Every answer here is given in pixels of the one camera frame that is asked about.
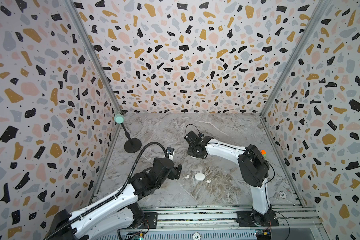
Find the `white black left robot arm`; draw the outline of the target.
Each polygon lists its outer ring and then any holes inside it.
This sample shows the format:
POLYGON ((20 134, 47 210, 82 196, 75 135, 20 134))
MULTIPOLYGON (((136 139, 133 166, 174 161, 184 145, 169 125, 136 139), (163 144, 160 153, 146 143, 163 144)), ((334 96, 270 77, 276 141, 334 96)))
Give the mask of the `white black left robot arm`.
POLYGON ((47 240, 96 240, 120 229, 137 229, 145 214, 138 201, 152 195, 164 182, 178 180, 182 165, 169 158, 155 158, 151 168, 134 174, 126 186, 101 200, 69 213, 60 211, 53 219, 47 240))

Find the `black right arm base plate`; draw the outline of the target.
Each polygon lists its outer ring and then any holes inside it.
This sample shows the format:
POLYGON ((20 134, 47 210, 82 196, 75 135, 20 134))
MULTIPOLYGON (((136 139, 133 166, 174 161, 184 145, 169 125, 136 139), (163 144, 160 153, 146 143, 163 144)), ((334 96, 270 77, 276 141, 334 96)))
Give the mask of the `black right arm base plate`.
POLYGON ((236 222, 240 227, 278 227, 279 221, 273 210, 260 214, 255 210, 238 211, 236 222))

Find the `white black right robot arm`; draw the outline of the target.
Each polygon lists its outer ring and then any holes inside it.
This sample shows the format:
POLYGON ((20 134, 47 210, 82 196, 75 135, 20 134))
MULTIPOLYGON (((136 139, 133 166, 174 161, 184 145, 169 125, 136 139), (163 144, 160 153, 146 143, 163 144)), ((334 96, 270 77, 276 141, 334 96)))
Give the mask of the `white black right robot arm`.
POLYGON ((205 159, 212 155, 237 164, 243 180, 251 186, 253 216, 263 220, 272 213, 266 190, 270 165, 256 146, 238 147, 193 131, 184 139, 189 144, 188 155, 193 158, 205 159))

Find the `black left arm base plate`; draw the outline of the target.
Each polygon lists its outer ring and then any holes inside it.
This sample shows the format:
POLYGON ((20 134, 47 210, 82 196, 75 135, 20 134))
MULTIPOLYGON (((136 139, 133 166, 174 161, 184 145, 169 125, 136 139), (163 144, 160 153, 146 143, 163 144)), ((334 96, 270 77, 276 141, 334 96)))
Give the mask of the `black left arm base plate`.
POLYGON ((156 229, 158 224, 158 213, 157 212, 144 212, 138 216, 137 220, 129 226, 130 229, 134 230, 150 230, 156 229))

